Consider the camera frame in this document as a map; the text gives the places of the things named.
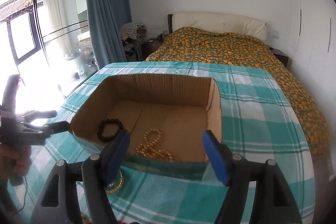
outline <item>dark wood nightstand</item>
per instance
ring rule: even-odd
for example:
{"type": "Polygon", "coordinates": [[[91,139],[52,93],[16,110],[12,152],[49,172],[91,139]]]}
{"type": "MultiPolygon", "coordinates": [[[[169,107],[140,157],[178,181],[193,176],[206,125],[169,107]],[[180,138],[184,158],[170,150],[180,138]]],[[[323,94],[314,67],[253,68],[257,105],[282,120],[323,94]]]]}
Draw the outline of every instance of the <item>dark wood nightstand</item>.
{"type": "Polygon", "coordinates": [[[271,52],[274,54],[274,56],[279,59],[279,61],[281,63],[283,63],[283,65],[285,67],[287,67],[287,64],[288,64],[288,60],[289,60],[289,57],[287,55],[285,55],[282,51],[276,49],[276,48],[270,48],[271,52]]]}
{"type": "Polygon", "coordinates": [[[162,41],[158,41],[157,38],[150,38],[149,40],[144,42],[141,46],[144,60],[162,45],[162,41]]]}

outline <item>blue curtain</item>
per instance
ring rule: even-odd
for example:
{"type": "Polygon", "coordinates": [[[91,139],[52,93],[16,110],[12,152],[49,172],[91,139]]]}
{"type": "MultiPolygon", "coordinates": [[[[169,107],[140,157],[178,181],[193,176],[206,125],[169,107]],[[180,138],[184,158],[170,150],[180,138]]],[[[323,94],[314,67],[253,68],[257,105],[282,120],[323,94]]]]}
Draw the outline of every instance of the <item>blue curtain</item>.
{"type": "Polygon", "coordinates": [[[90,37],[98,68],[125,62],[119,27],[131,22],[129,0],[86,0],[90,37]]]}

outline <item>jewelry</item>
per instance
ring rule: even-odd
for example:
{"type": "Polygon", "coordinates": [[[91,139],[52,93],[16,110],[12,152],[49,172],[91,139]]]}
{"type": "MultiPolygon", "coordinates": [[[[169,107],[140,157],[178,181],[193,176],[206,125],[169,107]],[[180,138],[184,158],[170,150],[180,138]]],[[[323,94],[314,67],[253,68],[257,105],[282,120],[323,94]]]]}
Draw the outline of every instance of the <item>jewelry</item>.
{"type": "Polygon", "coordinates": [[[106,119],[106,120],[104,120],[100,123],[100,126],[98,128],[98,132],[97,132],[98,139],[100,139],[103,143],[113,141],[116,138],[116,136],[118,135],[118,133],[121,129],[124,129],[124,126],[118,119],[106,119]],[[116,124],[118,126],[118,130],[116,131],[116,133],[114,135],[111,135],[109,137],[104,137],[102,135],[104,127],[107,124],[111,124],[111,123],[116,124]]]}
{"type": "Polygon", "coordinates": [[[107,194],[113,194],[115,192],[118,192],[124,185],[124,182],[125,182],[124,174],[121,170],[119,170],[119,174],[120,174],[120,181],[119,181],[118,186],[116,188],[113,188],[112,190],[109,190],[109,188],[114,187],[116,180],[112,182],[111,184],[109,184],[105,190],[107,194]]]}
{"type": "Polygon", "coordinates": [[[155,160],[169,160],[172,161],[173,160],[173,156],[170,152],[168,152],[167,150],[164,149],[159,149],[159,150],[155,150],[153,147],[154,145],[157,144],[157,142],[160,140],[162,135],[162,132],[159,129],[151,129],[149,131],[147,131],[144,136],[143,139],[145,141],[145,144],[139,144],[138,147],[136,148],[136,152],[139,155],[142,155],[146,158],[149,159],[155,159],[155,160]],[[147,136],[150,133],[156,133],[157,137],[155,140],[151,141],[150,143],[148,142],[147,136]]]}

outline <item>curtain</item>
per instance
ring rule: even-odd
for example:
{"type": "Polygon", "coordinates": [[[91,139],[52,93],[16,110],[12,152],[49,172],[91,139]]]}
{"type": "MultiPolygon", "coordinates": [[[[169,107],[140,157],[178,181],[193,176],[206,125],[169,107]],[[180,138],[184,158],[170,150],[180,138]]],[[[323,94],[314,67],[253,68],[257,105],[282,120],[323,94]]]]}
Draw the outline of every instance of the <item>curtain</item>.
{"type": "Polygon", "coordinates": [[[129,0],[86,0],[90,37],[98,68],[125,62],[119,27],[131,22],[129,0]]]}
{"type": "MultiPolygon", "coordinates": [[[[43,0],[43,5],[45,5],[46,10],[48,11],[50,25],[53,32],[62,29],[67,25],[62,0],[43,0]]],[[[52,34],[53,37],[58,37],[56,38],[56,41],[63,56],[73,52],[69,36],[68,34],[65,34],[66,32],[67,29],[65,28],[52,34]]],[[[52,36],[48,35],[47,40],[51,40],[52,36]]]]}

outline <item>patterned cloth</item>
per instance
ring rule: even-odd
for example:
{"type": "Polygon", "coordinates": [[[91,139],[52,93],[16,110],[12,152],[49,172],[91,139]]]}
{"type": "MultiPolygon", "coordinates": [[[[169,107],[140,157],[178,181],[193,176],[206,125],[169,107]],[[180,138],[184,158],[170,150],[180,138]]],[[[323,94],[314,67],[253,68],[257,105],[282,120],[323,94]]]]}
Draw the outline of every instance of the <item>patterned cloth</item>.
{"type": "MultiPolygon", "coordinates": [[[[315,205],[315,181],[308,144],[289,102],[265,70],[238,66],[181,63],[131,62],[107,65],[89,78],[62,105],[57,118],[70,121],[88,96],[110,75],[166,73],[212,77],[221,96],[222,142],[233,153],[248,160],[275,159],[298,204],[303,223],[311,223],[315,205]]],[[[85,160],[83,150],[70,133],[52,136],[44,147],[33,147],[33,160],[27,175],[28,195],[21,212],[25,221],[32,213],[42,185],[59,159],[85,160]]],[[[173,179],[122,167],[123,188],[108,199],[118,220],[126,223],[211,224],[215,221],[227,188],[215,178],[208,165],[203,181],[173,179]]],[[[18,208],[25,187],[8,187],[18,208]]],[[[80,207],[88,215],[82,183],[78,183],[80,207]]],[[[250,183],[242,222],[251,214],[255,183],[250,183]]]]}
{"type": "Polygon", "coordinates": [[[137,39],[137,28],[143,27],[145,24],[142,22],[130,22],[122,25],[119,32],[125,32],[128,37],[137,39]]]}
{"type": "Polygon", "coordinates": [[[293,107],[313,161],[320,160],[326,154],[330,135],[322,113],[295,76],[259,39],[184,27],[170,34],[147,60],[228,64],[267,70],[293,107]]]}

